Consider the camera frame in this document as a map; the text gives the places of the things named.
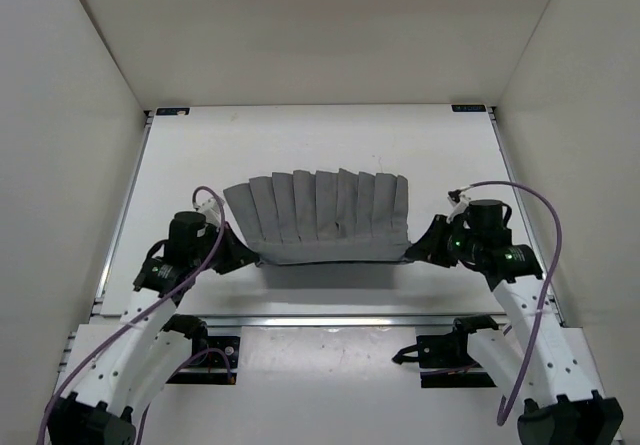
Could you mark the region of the grey pleated skirt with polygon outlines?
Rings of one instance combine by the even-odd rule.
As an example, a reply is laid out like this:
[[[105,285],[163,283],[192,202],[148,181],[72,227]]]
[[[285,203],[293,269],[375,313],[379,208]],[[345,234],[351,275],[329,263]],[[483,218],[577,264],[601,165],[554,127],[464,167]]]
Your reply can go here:
[[[270,265],[400,263],[411,246],[402,175],[274,172],[224,197],[248,248]]]

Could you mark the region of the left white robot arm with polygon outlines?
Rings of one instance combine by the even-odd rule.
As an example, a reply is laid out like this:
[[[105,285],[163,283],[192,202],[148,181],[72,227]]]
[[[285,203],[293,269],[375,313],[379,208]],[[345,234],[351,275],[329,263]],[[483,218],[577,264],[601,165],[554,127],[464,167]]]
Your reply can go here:
[[[256,263],[222,212],[178,212],[166,239],[147,252],[117,330],[68,372],[45,409],[41,444],[138,444],[153,398],[193,364],[230,359],[209,341],[205,322],[178,305],[198,275]]]

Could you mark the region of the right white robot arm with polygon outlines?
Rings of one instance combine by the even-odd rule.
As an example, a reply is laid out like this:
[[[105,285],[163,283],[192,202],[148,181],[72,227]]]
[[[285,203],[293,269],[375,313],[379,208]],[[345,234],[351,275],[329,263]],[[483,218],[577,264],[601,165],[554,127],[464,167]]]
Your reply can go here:
[[[500,200],[460,201],[451,215],[435,216],[406,252],[413,261],[481,274],[509,319],[505,331],[489,316],[455,320],[449,356],[460,365],[476,362],[501,390],[499,423],[521,410],[521,443],[611,444],[622,408],[584,372],[550,305],[535,253],[512,241],[510,218]]]

